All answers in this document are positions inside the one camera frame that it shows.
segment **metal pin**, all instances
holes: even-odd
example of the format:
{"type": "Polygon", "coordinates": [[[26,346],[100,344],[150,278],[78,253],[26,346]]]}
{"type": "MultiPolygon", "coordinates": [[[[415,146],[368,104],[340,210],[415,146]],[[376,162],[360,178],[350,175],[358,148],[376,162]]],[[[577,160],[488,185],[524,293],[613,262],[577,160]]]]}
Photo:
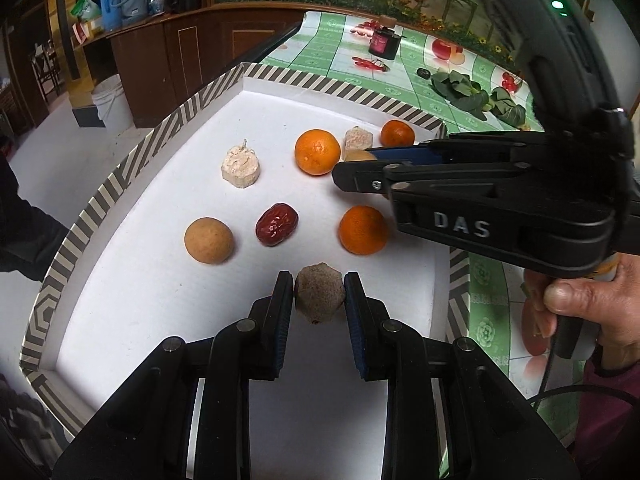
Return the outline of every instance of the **metal pin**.
{"type": "Polygon", "coordinates": [[[407,189],[409,186],[410,184],[408,182],[396,182],[395,184],[391,185],[391,189],[395,191],[400,191],[403,189],[407,189]]]}
{"type": "Polygon", "coordinates": [[[461,337],[456,341],[456,345],[465,352],[471,352],[476,349],[476,342],[470,337],[461,337]]]}
{"type": "Polygon", "coordinates": [[[255,321],[253,319],[241,319],[236,323],[238,332],[251,332],[255,328],[255,321]]]}
{"type": "Polygon", "coordinates": [[[382,322],[382,328],[384,328],[387,332],[400,332],[402,323],[395,319],[385,319],[382,322]]]}
{"type": "Polygon", "coordinates": [[[182,346],[182,340],[179,337],[171,336],[162,341],[162,350],[165,352],[174,352],[182,346]]]}

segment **dark glass bottle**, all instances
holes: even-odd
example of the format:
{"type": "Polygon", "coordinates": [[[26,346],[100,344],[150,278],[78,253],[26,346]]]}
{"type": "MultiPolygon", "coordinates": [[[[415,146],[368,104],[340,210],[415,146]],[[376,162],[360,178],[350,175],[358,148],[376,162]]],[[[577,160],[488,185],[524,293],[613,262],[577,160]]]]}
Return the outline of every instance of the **dark glass bottle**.
{"type": "Polygon", "coordinates": [[[380,16],[380,27],[373,32],[369,41],[369,53],[383,59],[395,59],[402,36],[394,32],[398,20],[389,16],[380,16]]]}

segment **white bucket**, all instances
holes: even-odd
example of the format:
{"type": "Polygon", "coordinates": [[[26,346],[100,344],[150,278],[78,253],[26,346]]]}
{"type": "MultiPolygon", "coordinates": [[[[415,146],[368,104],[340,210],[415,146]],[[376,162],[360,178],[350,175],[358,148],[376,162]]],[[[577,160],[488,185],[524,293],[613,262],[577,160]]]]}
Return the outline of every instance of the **white bucket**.
{"type": "Polygon", "coordinates": [[[98,118],[110,134],[119,134],[133,124],[120,74],[112,75],[97,85],[91,92],[91,98],[98,108],[98,118]]]}

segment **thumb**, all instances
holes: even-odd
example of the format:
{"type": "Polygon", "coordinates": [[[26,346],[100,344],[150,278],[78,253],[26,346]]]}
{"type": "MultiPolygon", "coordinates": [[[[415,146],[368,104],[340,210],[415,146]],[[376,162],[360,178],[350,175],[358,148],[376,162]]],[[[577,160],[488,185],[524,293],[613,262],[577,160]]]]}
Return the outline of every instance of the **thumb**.
{"type": "Polygon", "coordinates": [[[545,306],[560,316],[581,317],[587,321],[606,324],[612,314],[615,285],[587,278],[557,280],[545,290],[545,306]]]}

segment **wire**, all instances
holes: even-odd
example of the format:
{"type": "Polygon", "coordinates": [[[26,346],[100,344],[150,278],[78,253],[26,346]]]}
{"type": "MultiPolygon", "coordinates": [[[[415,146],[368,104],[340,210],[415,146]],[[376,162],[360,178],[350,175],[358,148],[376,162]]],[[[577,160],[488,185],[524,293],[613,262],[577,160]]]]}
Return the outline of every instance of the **wire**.
{"type": "Polygon", "coordinates": [[[617,399],[624,400],[632,406],[635,406],[638,402],[638,398],[631,395],[630,393],[624,392],[622,390],[617,390],[615,388],[607,388],[606,386],[596,386],[596,384],[572,384],[571,386],[554,388],[553,390],[549,390],[548,392],[540,392],[536,396],[527,399],[527,402],[540,405],[540,402],[542,402],[542,400],[548,399],[549,397],[555,397],[558,395],[570,394],[574,392],[601,394],[609,397],[615,397],[617,399]]]}
{"type": "Polygon", "coordinates": [[[546,391],[546,386],[549,382],[549,377],[551,377],[551,368],[554,365],[554,360],[556,358],[556,342],[558,341],[557,337],[552,337],[551,338],[551,348],[549,349],[549,358],[546,360],[546,365],[545,365],[545,373],[542,375],[542,382],[540,383],[540,388],[538,389],[538,394],[535,397],[532,397],[532,399],[537,399],[538,397],[540,397],[539,400],[535,400],[534,404],[533,404],[533,409],[535,411],[538,410],[538,408],[540,407],[540,402],[542,402],[542,399],[544,399],[545,397],[541,397],[545,391],[546,391]]]}

